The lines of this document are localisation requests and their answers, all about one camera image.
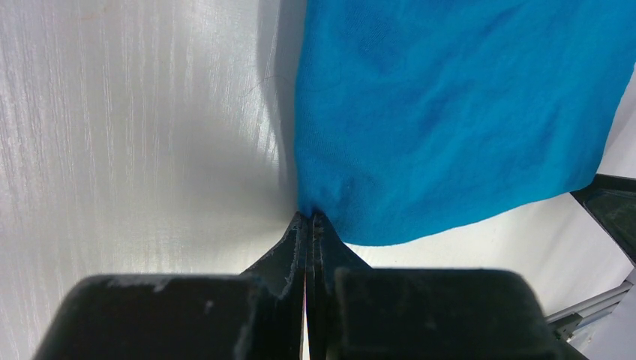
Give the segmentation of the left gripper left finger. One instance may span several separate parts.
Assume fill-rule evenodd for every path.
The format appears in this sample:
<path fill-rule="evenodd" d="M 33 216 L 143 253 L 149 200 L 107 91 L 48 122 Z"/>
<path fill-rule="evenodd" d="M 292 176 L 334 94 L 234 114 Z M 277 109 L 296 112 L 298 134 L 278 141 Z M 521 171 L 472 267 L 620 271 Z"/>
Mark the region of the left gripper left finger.
<path fill-rule="evenodd" d="M 240 274 L 102 274 L 66 295 L 36 359 L 300 359 L 308 220 Z"/>

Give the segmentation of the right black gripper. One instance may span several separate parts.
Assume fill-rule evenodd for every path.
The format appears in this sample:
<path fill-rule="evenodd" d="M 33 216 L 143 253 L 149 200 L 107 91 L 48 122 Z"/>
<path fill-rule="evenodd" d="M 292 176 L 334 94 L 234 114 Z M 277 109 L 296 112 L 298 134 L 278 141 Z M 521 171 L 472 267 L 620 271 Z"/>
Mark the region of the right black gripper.
<path fill-rule="evenodd" d="M 635 180 L 597 174 L 571 195 L 635 263 Z"/>

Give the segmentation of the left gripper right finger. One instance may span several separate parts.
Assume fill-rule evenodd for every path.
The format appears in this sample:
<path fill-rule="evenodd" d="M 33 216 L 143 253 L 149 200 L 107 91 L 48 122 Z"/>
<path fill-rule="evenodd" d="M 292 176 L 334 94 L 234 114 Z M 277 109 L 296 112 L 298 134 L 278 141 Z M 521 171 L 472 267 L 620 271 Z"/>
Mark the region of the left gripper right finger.
<path fill-rule="evenodd" d="M 580 359 L 527 282 L 493 269 L 372 268 L 308 221 L 311 359 Z"/>

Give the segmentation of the blue t-shirt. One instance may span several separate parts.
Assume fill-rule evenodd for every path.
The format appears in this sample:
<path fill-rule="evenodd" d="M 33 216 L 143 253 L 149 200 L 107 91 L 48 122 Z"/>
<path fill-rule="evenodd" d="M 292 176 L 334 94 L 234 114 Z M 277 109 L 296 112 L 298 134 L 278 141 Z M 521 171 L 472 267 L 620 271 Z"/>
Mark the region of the blue t-shirt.
<path fill-rule="evenodd" d="M 634 69 L 633 1 L 309 1 L 299 210 L 385 246 L 581 189 Z"/>

